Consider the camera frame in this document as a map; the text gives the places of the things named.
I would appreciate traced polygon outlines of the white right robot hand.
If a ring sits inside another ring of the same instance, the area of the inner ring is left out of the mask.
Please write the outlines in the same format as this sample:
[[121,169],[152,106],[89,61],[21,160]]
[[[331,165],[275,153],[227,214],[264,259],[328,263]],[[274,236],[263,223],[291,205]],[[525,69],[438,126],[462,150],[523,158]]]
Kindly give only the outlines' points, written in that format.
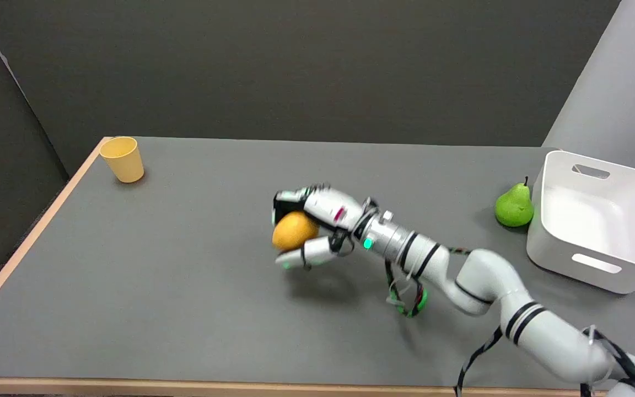
[[278,191],[273,197],[272,223],[277,226],[292,212],[304,213],[330,235],[313,237],[294,249],[282,249],[275,259],[284,269],[311,269],[343,256],[348,242],[354,249],[356,229],[379,212],[378,204],[368,197],[363,203],[328,184],[312,184],[297,190]]

